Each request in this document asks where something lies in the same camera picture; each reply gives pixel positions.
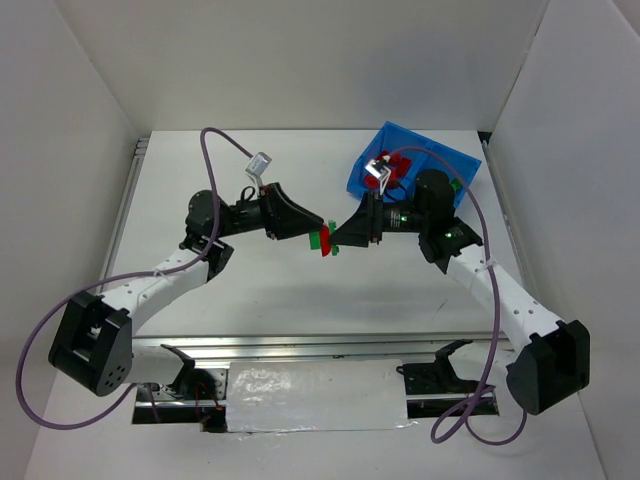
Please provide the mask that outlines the red long lego brick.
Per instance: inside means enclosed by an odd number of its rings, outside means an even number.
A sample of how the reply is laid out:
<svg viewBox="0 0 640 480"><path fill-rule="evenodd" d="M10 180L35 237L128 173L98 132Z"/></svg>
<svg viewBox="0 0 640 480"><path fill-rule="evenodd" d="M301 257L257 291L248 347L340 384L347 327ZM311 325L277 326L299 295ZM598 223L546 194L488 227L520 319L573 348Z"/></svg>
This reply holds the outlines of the red long lego brick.
<svg viewBox="0 0 640 480"><path fill-rule="evenodd" d="M409 158L401 157L398 161L395 172L398 178L404 178L411 167L412 161Z"/></svg>

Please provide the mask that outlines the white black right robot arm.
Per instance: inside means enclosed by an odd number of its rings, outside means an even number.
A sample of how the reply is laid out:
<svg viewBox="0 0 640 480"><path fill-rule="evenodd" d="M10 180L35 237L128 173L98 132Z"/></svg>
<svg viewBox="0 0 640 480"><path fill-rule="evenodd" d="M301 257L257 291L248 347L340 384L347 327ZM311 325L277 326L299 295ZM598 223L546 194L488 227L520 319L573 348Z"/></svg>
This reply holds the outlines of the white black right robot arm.
<svg viewBox="0 0 640 480"><path fill-rule="evenodd" d="M542 306L486 251L486 240L455 214L446 173L417 176L411 199L386 203L365 194L356 212L329 236L337 246L368 247L386 233L415 233L427 262L465 287L492 313L517 357L506 384L515 402L538 415L584 389L590 380L590 333Z"/></svg>

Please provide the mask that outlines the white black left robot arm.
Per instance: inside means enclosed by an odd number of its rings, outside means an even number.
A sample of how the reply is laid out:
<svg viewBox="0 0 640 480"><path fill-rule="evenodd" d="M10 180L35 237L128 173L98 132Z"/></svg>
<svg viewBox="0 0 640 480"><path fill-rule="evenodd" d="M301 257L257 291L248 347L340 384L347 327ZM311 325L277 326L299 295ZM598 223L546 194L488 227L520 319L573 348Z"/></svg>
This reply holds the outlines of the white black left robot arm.
<svg viewBox="0 0 640 480"><path fill-rule="evenodd" d="M195 361L178 348L136 347L133 337L153 316L225 268L233 249L223 237L263 230L285 240L323 227L323 219L293 202L279 183L259 188L253 200L229 206L210 190L188 205L186 236L148 276L67 303L49 363L99 397L124 383L155 383L182 390Z"/></svg>

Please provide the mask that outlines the red arch lego piece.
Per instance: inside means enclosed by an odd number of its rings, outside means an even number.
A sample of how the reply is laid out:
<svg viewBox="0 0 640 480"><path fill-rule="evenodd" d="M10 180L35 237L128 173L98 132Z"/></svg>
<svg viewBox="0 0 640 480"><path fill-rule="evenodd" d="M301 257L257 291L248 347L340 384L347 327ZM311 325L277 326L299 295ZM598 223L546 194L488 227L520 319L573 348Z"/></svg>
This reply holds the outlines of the red arch lego piece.
<svg viewBox="0 0 640 480"><path fill-rule="evenodd" d="M364 179L364 184L367 188L375 188L378 185L378 182L374 177L366 177Z"/></svg>

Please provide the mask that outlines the green lego brick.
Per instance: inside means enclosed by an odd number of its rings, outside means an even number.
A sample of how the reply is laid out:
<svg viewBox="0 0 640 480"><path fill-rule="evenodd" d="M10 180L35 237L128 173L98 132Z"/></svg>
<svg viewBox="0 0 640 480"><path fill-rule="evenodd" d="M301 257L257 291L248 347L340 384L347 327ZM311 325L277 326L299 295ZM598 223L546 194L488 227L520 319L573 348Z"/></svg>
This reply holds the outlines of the green lego brick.
<svg viewBox="0 0 640 480"><path fill-rule="evenodd" d="M453 188L453 190L455 192L458 192L459 190L462 189L462 185L460 184L460 182L457 179L453 179L450 183L451 187Z"/></svg>

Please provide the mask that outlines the green plate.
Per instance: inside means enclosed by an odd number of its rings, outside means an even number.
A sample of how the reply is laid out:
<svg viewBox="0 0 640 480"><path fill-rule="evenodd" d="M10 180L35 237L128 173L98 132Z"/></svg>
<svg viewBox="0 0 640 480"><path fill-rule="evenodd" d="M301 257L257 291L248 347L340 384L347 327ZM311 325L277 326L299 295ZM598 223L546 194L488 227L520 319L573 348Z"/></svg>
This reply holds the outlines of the green plate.
<svg viewBox="0 0 640 480"><path fill-rule="evenodd" d="M330 220L328 222L328 227L329 227L329 235L332 235L337 229L337 224L336 224L335 221ZM339 254L339 252L340 252L339 246L332 244L331 245L331 255L332 256L337 256Z"/></svg>
<svg viewBox="0 0 640 480"><path fill-rule="evenodd" d="M321 249L321 238L319 231L309 233L309 245L311 250Z"/></svg>

